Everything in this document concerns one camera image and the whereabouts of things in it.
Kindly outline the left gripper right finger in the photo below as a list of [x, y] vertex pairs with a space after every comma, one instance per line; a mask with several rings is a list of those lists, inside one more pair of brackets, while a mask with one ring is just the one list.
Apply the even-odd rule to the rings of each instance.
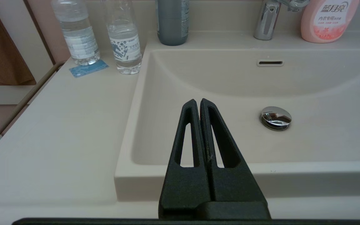
[[217, 106], [200, 103], [204, 157], [214, 201], [262, 202], [266, 199]]

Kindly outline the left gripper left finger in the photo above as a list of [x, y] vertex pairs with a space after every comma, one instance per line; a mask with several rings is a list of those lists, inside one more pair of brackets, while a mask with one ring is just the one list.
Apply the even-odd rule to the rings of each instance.
[[[187, 124], [191, 125], [193, 167], [181, 166]], [[198, 107], [192, 99], [181, 110], [159, 199], [159, 219], [196, 219], [197, 207], [211, 200], [204, 150]]]

